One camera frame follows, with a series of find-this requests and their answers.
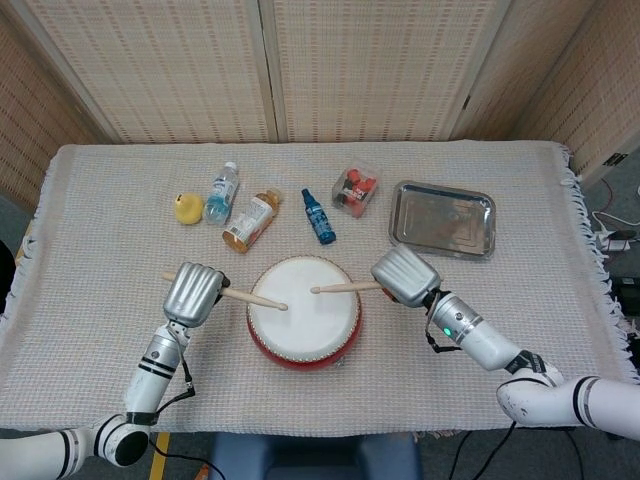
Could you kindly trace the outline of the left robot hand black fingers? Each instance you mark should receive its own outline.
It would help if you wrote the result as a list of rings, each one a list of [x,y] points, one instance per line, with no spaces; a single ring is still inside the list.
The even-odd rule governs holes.
[[[227,276],[212,267],[184,262],[177,271],[163,305],[169,321],[187,328],[201,326],[230,286]]]

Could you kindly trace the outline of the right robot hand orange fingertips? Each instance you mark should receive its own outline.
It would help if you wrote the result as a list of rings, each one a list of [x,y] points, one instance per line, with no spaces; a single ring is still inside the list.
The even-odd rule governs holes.
[[[371,275],[398,302],[429,308],[440,290],[439,273],[405,245],[392,247],[371,268]]]

